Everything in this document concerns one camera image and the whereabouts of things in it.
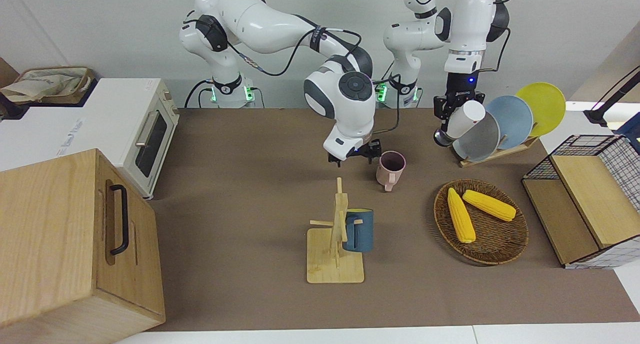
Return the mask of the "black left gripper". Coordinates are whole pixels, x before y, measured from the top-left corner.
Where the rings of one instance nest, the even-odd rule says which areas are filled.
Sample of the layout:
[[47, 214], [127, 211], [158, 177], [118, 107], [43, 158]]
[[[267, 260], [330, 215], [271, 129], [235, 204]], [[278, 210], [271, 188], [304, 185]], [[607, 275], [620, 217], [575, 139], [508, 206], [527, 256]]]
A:
[[451, 116], [451, 107], [464, 105], [466, 101], [475, 100], [483, 104], [485, 93], [476, 93], [478, 72], [453, 73], [449, 72], [446, 79], [445, 97], [434, 97], [434, 115], [446, 123]]

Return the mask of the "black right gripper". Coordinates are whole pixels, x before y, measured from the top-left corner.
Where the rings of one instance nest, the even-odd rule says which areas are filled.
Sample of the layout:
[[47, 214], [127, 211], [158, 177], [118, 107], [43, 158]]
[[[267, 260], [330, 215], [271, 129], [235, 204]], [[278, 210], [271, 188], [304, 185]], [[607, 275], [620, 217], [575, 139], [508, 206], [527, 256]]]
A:
[[[379, 160], [379, 158], [382, 156], [382, 146], [381, 146], [381, 142], [379, 139], [373, 139], [370, 142], [368, 142], [367, 144], [364, 144], [363, 146], [359, 147], [359, 148], [355, 148], [352, 147], [352, 149], [350, 149], [350, 151], [347, 153], [347, 158], [349, 157], [356, 157], [356, 156], [361, 156], [361, 157], [365, 157], [368, 158], [368, 162], [369, 164], [372, 164], [373, 162], [375, 162], [376, 160]], [[338, 162], [338, 158], [336, 158], [335, 156], [331, 155], [331, 153], [327, 154], [327, 161], [329, 163], [337, 163]]]

